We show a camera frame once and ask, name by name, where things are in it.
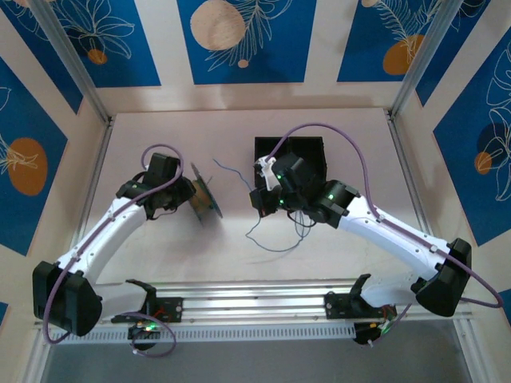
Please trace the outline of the dark grey cable spool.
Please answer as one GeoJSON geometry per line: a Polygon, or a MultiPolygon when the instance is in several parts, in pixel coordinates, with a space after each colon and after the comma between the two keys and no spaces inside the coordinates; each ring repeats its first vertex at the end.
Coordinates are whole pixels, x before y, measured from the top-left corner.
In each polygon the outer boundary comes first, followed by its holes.
{"type": "Polygon", "coordinates": [[[195,176],[195,179],[192,181],[192,185],[196,191],[194,196],[188,202],[196,217],[201,222],[209,211],[214,211],[222,219],[223,214],[211,190],[209,189],[207,182],[204,180],[199,169],[194,163],[191,163],[191,167],[195,176]]]}

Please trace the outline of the black plastic tray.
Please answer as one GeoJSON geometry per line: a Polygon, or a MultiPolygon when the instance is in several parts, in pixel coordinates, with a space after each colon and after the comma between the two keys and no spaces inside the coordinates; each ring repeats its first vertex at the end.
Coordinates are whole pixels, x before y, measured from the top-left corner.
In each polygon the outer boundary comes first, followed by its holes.
{"type": "MultiPolygon", "coordinates": [[[[255,160],[269,155],[282,137],[257,136],[255,138],[255,160]]],[[[320,136],[290,136],[272,155],[276,162],[272,166],[280,181],[302,191],[315,183],[324,183],[327,175],[327,162],[324,153],[323,138],[320,136]]],[[[256,170],[254,171],[255,188],[265,188],[266,184],[256,170]]]]}

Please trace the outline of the aluminium frame rail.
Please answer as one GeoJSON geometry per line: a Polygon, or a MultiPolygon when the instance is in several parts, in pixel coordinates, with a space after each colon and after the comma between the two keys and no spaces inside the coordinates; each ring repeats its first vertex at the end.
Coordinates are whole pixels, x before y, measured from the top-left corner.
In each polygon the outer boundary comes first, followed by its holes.
{"type": "Polygon", "coordinates": [[[414,180],[414,175],[412,172],[412,168],[408,161],[408,158],[405,153],[405,148],[403,146],[402,139],[399,135],[399,131],[397,129],[396,124],[394,123],[394,119],[391,116],[390,110],[385,110],[387,124],[389,126],[390,135],[392,141],[394,143],[394,149],[398,156],[398,161],[400,163],[402,174],[405,179],[406,187],[410,195],[412,207],[414,209],[414,214],[416,215],[416,219],[418,221],[418,226],[428,235],[432,235],[432,227],[428,219],[426,218],[426,213],[422,206],[422,201],[420,195],[418,193],[418,189],[414,180]]]}
{"type": "Polygon", "coordinates": [[[51,345],[45,340],[41,329],[32,329],[26,347],[26,356],[22,363],[19,383],[42,383],[46,362],[51,345]]]}
{"type": "Polygon", "coordinates": [[[89,234],[100,218],[105,214],[105,210],[98,210],[96,206],[96,196],[114,124],[115,117],[112,116],[105,127],[105,131],[101,134],[97,149],[93,153],[92,170],[90,174],[86,176],[86,183],[79,191],[78,221],[69,245],[71,255],[74,255],[75,248],[79,248],[78,244],[89,234]]]}
{"type": "Polygon", "coordinates": [[[484,355],[469,319],[454,319],[463,357],[473,383],[490,383],[484,355]]]}

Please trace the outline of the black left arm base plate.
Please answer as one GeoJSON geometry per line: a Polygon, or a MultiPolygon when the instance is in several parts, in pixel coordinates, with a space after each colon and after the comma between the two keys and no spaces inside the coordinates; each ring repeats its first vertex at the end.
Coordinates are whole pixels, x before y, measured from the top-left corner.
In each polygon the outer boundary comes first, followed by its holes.
{"type": "Polygon", "coordinates": [[[181,322],[184,311],[184,299],[181,297],[156,297],[146,302],[139,313],[147,314],[165,323],[181,322]]]}

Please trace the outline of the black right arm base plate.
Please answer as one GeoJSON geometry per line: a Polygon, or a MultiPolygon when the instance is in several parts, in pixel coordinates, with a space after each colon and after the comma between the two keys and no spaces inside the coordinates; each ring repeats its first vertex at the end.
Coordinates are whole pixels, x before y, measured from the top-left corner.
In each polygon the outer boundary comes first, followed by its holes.
{"type": "Polygon", "coordinates": [[[329,291],[323,296],[327,319],[394,319],[398,316],[394,306],[373,307],[355,293],[329,291]]]}

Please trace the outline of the wide aluminium base rail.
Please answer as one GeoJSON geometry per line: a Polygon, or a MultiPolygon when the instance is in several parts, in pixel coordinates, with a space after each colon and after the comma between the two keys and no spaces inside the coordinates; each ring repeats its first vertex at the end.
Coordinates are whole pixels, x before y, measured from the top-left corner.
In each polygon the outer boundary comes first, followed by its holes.
{"type": "MultiPolygon", "coordinates": [[[[318,279],[252,282],[153,283],[157,295],[182,297],[184,311],[179,323],[310,322],[327,319],[323,296],[329,291],[349,293],[353,279],[318,279]]],[[[102,322],[114,322],[114,317],[102,322]]]]}

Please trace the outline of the aluminium frame post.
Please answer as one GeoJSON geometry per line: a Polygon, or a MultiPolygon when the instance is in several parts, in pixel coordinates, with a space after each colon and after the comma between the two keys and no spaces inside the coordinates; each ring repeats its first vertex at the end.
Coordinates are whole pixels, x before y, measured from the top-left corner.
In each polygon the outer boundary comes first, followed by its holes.
{"type": "Polygon", "coordinates": [[[445,37],[451,22],[454,20],[463,0],[442,0],[430,28],[416,53],[408,72],[404,76],[402,85],[389,110],[389,118],[394,121],[405,108],[412,96],[424,72],[429,66],[433,56],[443,38],[445,37]]]}
{"type": "Polygon", "coordinates": [[[62,64],[100,121],[109,125],[111,114],[102,102],[96,87],[72,42],[46,0],[27,0],[39,26],[53,46],[62,64]]]}

